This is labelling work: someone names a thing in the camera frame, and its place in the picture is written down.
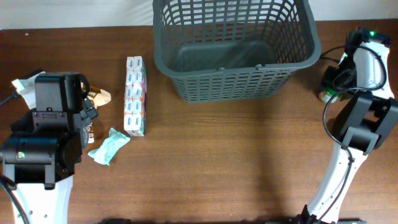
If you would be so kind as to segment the beige brown snack bag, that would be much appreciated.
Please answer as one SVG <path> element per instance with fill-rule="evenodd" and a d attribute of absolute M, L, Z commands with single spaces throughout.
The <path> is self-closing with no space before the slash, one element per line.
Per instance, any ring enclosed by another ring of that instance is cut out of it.
<path fill-rule="evenodd" d="M 86 97 L 88 97 L 88 99 L 92 102 L 96 110 L 98 109 L 98 107 L 104 106 L 111 101 L 111 94 L 109 92 L 95 86 L 90 87 Z M 83 148 L 85 148 L 88 144 L 94 143 L 95 138 L 93 133 L 93 122 L 87 127 L 83 127 L 81 133 Z"/>

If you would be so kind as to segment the green lid glass jar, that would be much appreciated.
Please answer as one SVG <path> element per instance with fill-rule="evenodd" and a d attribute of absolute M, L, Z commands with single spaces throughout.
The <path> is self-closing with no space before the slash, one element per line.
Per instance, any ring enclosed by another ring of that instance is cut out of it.
<path fill-rule="evenodd" d="M 318 94 L 318 98 L 320 99 L 320 101 L 324 102 L 324 103 L 328 103 L 328 101 L 330 100 L 330 98 L 336 94 L 336 91 L 331 89 L 331 88 L 324 88 L 323 90 L 321 90 Z"/>

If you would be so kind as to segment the grey plastic shopping basket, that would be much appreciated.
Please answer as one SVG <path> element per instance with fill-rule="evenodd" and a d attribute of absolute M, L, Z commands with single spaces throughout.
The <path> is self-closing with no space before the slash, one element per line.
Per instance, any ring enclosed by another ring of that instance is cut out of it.
<path fill-rule="evenodd" d="M 187 102 L 267 98 L 322 48 L 308 0 L 155 0 L 154 61 Z"/>

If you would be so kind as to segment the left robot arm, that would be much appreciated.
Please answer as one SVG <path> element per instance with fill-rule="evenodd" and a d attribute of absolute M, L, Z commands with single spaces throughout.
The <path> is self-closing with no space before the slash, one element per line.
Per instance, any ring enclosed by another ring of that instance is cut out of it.
<path fill-rule="evenodd" d="M 11 125 L 1 147 L 1 185 L 16 223 L 67 223 L 75 164 L 98 116 L 90 84 L 77 72 L 42 73 L 34 80 L 35 106 Z"/>

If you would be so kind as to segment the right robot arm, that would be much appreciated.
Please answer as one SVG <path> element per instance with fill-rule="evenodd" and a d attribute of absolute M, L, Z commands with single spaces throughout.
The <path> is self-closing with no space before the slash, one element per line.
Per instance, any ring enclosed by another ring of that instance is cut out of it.
<path fill-rule="evenodd" d="M 389 86 L 387 58 L 391 38 L 357 27 L 342 45 L 336 67 L 328 67 L 322 86 L 349 102 L 325 131 L 334 140 L 333 154 L 323 180 L 295 223 L 338 223 L 341 204 L 355 174 L 397 124 L 397 100 Z"/>

